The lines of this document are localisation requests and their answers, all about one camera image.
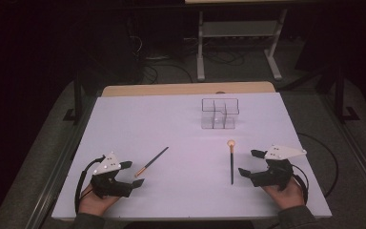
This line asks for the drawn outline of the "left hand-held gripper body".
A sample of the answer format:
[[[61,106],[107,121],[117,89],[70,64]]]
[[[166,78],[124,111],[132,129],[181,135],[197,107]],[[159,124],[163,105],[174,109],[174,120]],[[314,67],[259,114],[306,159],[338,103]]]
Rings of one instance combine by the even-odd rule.
[[[92,191],[100,198],[106,196],[127,198],[132,192],[132,184],[115,179],[121,170],[124,169],[120,169],[120,161],[114,152],[110,152],[92,173]]]

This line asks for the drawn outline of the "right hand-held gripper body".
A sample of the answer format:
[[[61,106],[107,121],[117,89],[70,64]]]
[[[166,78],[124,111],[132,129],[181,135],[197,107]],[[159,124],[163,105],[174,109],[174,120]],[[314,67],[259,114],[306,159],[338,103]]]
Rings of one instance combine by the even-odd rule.
[[[277,185],[279,190],[284,190],[292,177],[301,183],[302,188],[307,187],[299,176],[294,175],[294,165],[289,161],[295,156],[305,156],[306,150],[273,145],[265,152],[263,159],[266,160],[268,169],[251,174],[250,179],[254,187]]]

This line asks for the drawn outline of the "black pen with orange tip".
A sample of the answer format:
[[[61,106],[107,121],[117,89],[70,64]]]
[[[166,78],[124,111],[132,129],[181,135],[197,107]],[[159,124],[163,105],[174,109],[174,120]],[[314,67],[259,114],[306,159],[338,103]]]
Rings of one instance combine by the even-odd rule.
[[[227,145],[230,148],[230,173],[231,173],[231,184],[234,184],[234,145],[235,141],[230,139],[227,142]]]

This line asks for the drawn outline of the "clear acrylic organizer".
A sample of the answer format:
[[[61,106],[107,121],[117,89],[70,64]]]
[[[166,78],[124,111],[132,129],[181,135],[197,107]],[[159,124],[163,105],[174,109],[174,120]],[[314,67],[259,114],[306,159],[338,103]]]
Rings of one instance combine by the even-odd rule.
[[[236,98],[203,98],[202,129],[234,129],[239,116]]]

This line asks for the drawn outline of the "person's left hand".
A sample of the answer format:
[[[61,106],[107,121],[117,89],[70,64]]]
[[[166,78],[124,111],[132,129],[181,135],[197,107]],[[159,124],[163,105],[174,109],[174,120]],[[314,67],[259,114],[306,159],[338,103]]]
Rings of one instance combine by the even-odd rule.
[[[119,197],[98,197],[92,191],[92,186],[89,184],[83,190],[79,199],[78,213],[102,217],[106,213],[106,211],[110,207],[112,207],[118,200]]]

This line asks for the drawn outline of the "person's right hand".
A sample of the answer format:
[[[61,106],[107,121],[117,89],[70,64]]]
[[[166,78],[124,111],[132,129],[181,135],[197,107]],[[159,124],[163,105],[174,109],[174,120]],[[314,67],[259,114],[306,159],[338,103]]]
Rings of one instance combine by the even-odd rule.
[[[281,210],[302,206],[305,204],[301,186],[291,178],[284,190],[277,185],[263,186],[262,189],[272,198]]]

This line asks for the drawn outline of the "white board sheet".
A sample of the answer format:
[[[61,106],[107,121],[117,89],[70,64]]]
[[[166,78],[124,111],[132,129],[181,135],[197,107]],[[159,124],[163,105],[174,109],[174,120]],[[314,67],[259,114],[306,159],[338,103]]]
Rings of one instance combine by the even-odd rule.
[[[273,145],[301,146],[278,93],[236,94],[239,116],[232,130],[201,128],[201,94],[115,96],[97,99],[67,179],[55,204],[56,219],[75,216],[74,194],[81,172],[93,160],[114,152],[132,167],[117,179],[144,183],[107,213],[110,219],[263,219],[277,213],[262,189],[238,169],[264,171],[264,160],[251,150]],[[234,145],[234,184],[230,148]],[[134,174],[165,147],[170,147],[139,177]]]

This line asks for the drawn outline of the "black metal stand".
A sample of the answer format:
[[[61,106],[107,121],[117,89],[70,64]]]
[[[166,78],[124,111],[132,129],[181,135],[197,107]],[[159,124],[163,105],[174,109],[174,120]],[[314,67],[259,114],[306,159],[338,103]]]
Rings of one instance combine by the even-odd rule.
[[[73,100],[74,107],[68,109],[63,120],[72,121],[74,125],[77,125],[82,116],[82,85],[80,81],[79,73],[76,73],[73,80]]]
[[[342,67],[336,68],[335,74],[335,116],[344,124],[346,121],[359,120],[359,116],[352,107],[344,106],[345,76]]]

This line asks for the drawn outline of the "wooden table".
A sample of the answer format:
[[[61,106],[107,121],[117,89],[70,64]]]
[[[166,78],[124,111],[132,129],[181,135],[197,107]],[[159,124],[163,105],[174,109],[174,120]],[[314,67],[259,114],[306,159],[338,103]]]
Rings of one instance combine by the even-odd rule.
[[[274,93],[271,82],[221,82],[108,86],[103,97],[141,96],[141,95],[178,95],[178,94],[249,94]]]

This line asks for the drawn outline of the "aluminium rail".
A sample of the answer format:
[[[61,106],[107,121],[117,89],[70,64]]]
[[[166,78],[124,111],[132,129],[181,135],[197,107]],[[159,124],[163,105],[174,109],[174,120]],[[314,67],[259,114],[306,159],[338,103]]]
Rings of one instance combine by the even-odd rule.
[[[346,106],[336,112],[335,102],[328,96],[320,97],[325,109],[339,129],[353,157],[356,165],[366,181],[366,107]]]
[[[87,122],[96,102],[94,96],[65,99],[69,105],[55,105],[49,123],[32,147],[30,171],[33,181],[39,184],[36,202],[28,217],[25,229],[40,229],[56,202]]]

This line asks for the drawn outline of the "white metal desk frame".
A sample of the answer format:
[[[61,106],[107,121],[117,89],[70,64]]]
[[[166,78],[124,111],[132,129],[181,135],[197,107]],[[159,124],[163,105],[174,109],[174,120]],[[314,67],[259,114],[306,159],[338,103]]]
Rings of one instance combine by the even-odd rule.
[[[274,0],[185,0],[186,5],[200,4],[228,4],[228,3],[267,3]],[[198,36],[197,36],[197,54],[196,68],[197,79],[204,81],[204,38],[222,38],[222,37],[267,37],[272,38],[272,43],[268,49],[264,50],[265,58],[270,67],[274,80],[280,81],[282,75],[275,62],[275,49],[280,38],[288,10],[286,8],[279,10],[276,19],[210,19],[205,11],[198,13]]]

